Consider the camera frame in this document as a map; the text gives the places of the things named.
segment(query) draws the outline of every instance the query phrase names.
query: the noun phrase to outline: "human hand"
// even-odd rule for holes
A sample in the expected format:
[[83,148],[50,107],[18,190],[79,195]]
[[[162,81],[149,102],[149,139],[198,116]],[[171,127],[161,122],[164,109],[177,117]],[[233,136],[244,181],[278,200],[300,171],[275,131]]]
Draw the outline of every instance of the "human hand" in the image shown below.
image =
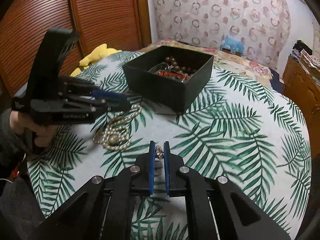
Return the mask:
[[47,147],[55,136],[58,125],[38,125],[33,122],[30,115],[17,111],[11,111],[10,127],[17,135],[23,134],[25,128],[36,132],[37,137],[35,138],[35,145],[38,147]]

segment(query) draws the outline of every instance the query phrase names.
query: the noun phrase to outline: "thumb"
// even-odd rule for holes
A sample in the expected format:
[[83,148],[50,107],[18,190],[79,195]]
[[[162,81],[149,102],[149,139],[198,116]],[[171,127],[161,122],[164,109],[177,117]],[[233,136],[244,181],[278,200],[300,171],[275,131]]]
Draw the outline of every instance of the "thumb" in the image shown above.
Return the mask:
[[20,113],[18,115],[18,122],[25,128],[36,132],[43,133],[45,131],[45,127],[33,122],[32,118],[28,114]]

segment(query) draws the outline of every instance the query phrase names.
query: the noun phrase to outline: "white wall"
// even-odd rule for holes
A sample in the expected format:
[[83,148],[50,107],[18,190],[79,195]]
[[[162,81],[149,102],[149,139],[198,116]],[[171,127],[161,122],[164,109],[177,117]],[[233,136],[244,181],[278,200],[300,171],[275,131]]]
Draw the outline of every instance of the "white wall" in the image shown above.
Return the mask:
[[152,42],[157,41],[157,25],[156,25],[156,13],[153,5],[153,0],[148,0],[149,17],[150,17],[150,29],[151,29],[151,40]]
[[279,55],[277,72],[280,77],[282,77],[288,56],[297,40],[302,40],[310,49],[313,47],[313,14],[308,5],[300,0],[286,1],[291,15],[291,30],[287,43]]
[[[292,52],[292,48],[297,40],[302,40],[312,49],[313,45],[313,14],[309,7],[301,0],[287,0],[291,15],[291,30],[287,43],[283,47],[278,61],[278,73],[280,77],[284,72],[288,57]],[[156,15],[154,11],[153,0],[148,0],[150,27],[152,42],[157,40]]]

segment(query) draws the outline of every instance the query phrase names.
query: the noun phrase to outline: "yellow plush toy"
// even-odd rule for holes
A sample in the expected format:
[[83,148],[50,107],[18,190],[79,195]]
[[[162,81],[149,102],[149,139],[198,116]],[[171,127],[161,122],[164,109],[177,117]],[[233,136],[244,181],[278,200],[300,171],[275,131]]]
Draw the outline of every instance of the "yellow plush toy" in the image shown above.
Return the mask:
[[[84,59],[80,60],[79,67],[83,67],[86,69],[89,65],[89,63],[95,63],[100,59],[103,59],[106,56],[109,56],[111,54],[121,52],[122,50],[116,50],[113,48],[108,49],[106,44],[102,44],[98,47],[96,47],[88,56],[86,56]],[[81,72],[79,68],[77,68],[73,73],[70,75],[71,77],[75,77]]]

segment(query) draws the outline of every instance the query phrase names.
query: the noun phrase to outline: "dark sleeve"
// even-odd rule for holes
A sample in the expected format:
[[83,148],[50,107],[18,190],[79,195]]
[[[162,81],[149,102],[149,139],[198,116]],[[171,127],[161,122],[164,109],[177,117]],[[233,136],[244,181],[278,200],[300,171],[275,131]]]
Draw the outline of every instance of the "dark sleeve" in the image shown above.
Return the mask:
[[0,116],[0,178],[8,178],[26,152],[23,141],[11,130],[10,113],[7,109]]

